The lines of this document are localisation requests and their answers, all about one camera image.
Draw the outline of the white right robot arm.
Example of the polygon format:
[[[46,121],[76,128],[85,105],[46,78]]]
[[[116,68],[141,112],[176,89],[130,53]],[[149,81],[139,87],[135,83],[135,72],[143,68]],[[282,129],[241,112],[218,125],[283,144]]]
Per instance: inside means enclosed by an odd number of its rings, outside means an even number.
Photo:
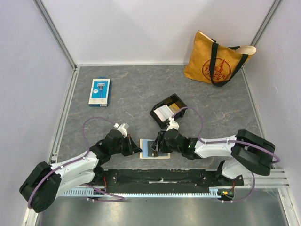
[[[224,157],[215,174],[216,182],[227,185],[245,173],[270,175],[275,159],[275,145],[245,129],[236,135],[202,140],[186,138],[178,130],[160,131],[150,145],[154,154],[179,152],[189,160]]]

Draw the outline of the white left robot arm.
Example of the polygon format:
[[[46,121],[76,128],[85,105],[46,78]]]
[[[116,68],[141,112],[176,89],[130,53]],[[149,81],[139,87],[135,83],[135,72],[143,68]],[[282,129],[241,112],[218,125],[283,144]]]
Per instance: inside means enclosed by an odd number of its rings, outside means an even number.
[[[79,185],[103,181],[102,165],[112,155],[130,156],[141,152],[130,135],[112,129],[104,139],[89,147],[83,154],[56,164],[42,161],[36,165],[21,185],[19,192],[29,209],[36,213],[46,210],[64,192]]]

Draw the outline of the beige leather card holder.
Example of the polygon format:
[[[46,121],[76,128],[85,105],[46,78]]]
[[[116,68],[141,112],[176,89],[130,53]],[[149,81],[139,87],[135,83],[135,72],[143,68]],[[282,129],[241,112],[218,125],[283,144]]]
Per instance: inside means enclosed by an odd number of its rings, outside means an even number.
[[[161,154],[160,157],[148,157],[147,156],[147,142],[148,141],[154,141],[153,139],[140,139],[139,144],[140,148],[142,149],[142,152],[140,152],[140,159],[170,159],[170,153],[163,153],[159,152]]]

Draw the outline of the black plastic card box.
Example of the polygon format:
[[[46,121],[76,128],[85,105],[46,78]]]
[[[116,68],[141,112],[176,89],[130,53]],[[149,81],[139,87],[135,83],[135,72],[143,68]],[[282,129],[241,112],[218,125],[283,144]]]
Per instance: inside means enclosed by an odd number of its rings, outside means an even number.
[[[154,105],[150,111],[150,116],[159,125],[161,129],[164,129],[169,124],[169,118],[172,117],[178,110],[187,105],[178,97],[177,94],[160,101]]]

